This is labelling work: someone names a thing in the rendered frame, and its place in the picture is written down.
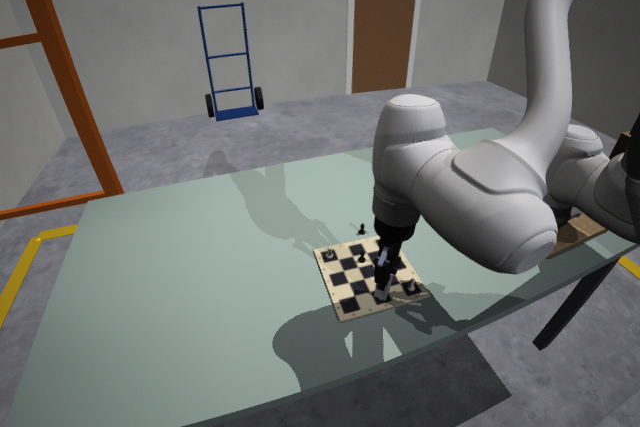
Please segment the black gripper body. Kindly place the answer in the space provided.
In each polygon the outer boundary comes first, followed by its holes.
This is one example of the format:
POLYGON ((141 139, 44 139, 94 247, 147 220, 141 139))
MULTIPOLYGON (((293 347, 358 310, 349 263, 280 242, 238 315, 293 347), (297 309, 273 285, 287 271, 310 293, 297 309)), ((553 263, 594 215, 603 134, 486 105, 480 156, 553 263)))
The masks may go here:
POLYGON ((385 245, 388 247, 387 256, 393 256, 396 243, 410 239, 414 234, 415 227, 416 224, 409 227, 391 227, 383 224, 375 217, 374 229, 382 239, 380 251, 383 251, 385 245))

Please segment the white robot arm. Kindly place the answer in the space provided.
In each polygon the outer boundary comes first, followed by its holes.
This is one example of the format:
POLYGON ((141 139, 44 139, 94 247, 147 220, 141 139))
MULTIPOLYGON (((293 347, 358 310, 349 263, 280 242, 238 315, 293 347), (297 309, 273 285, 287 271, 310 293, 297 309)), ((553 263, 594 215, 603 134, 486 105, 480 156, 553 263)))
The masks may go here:
POLYGON ((640 245, 640 113, 625 152, 611 160, 591 129, 569 124, 574 1, 528 0, 527 107, 507 136, 459 150, 438 101, 403 94, 386 102, 372 156, 379 221, 409 227, 422 215, 457 251, 505 274, 541 263, 558 227, 582 212, 640 245))

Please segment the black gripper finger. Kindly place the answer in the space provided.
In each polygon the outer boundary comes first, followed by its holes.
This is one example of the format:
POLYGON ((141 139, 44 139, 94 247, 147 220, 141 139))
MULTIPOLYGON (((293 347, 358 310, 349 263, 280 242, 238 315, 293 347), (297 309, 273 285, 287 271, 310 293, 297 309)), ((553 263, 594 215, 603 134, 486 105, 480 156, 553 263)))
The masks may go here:
POLYGON ((394 249, 394 255, 392 257, 388 257, 387 256, 387 251, 388 251, 388 247, 387 246, 384 245, 383 251, 382 252, 380 251, 381 241, 382 241, 382 239, 380 238, 380 240, 379 240, 379 256, 380 257, 375 258, 374 261, 373 261, 374 262, 373 264, 375 266, 374 282, 376 283, 374 296, 377 297, 377 298, 380 298, 382 300, 386 300, 387 293, 388 293, 388 288, 389 288, 389 284, 390 284, 390 275, 391 275, 393 261, 395 261, 395 259, 397 257, 397 254, 398 254, 397 252, 399 251, 401 244, 400 243, 396 243, 395 249, 394 249), (387 258, 387 260, 386 260, 386 258, 387 258), (389 266, 388 266, 388 264, 389 264, 389 266), (381 286, 380 284, 383 285, 383 286, 381 286))
MULTIPOLYGON (((400 247, 400 249, 401 249, 401 247, 400 247)), ((396 270, 396 269, 394 269, 394 267, 395 267, 395 266, 396 266, 396 264, 397 264, 397 260, 398 260, 398 256, 399 256, 400 249, 399 249, 398 254, 397 254, 397 257, 396 257, 396 259, 395 259, 395 261, 393 262, 393 265, 392 265, 392 270, 391 270, 391 275, 390 275, 390 284, 389 284, 389 288, 388 288, 388 294, 389 294, 389 291, 390 291, 390 287, 391 287, 391 282, 392 282, 393 274, 395 274, 395 275, 396 275, 396 273, 397 273, 397 270, 396 270)))

